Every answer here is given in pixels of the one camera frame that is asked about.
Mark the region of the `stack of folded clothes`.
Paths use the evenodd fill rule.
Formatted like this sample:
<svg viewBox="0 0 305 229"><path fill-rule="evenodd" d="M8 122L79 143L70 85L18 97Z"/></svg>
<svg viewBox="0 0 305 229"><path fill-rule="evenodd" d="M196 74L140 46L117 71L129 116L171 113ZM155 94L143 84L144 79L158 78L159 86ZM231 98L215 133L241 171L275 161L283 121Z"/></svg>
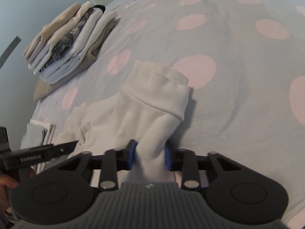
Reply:
<svg viewBox="0 0 305 229"><path fill-rule="evenodd" d="M38 76L33 99L40 101L86 70L117 25L117 12L92 2L74 3L43 26L23 52Z"/></svg>

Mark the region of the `grey pink-dotted bed sheet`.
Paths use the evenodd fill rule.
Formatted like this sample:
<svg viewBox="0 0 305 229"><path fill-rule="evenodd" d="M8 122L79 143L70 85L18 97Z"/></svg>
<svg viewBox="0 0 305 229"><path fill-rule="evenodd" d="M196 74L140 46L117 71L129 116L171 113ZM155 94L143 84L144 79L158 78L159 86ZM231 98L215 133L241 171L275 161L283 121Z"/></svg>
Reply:
<svg viewBox="0 0 305 229"><path fill-rule="evenodd" d="M284 222L304 210L304 0L115 0L118 24L84 72L38 102L56 126L117 94L137 61L174 69L190 89L168 139L218 152L288 192Z"/></svg>

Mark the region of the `folded white cloth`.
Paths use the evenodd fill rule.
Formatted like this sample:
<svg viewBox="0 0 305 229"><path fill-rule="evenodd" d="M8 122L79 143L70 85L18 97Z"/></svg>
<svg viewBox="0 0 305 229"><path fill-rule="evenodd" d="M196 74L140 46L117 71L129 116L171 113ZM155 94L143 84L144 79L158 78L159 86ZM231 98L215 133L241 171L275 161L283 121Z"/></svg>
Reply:
<svg viewBox="0 0 305 229"><path fill-rule="evenodd" d="M51 123L31 119L26 126L20 149L51 144L55 129L56 126Z"/></svg>

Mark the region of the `cream white sweatshirt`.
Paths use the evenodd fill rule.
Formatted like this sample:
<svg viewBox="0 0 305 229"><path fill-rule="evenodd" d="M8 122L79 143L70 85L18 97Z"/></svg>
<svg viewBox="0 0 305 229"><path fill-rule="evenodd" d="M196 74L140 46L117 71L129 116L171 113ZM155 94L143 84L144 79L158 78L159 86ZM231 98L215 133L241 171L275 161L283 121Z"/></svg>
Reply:
<svg viewBox="0 0 305 229"><path fill-rule="evenodd" d="M180 72L137 61L117 94L72 110L55 144L75 141L73 156L97 156L135 140L132 169L122 171L118 181L171 182L165 144L184 120L189 92L188 78Z"/></svg>

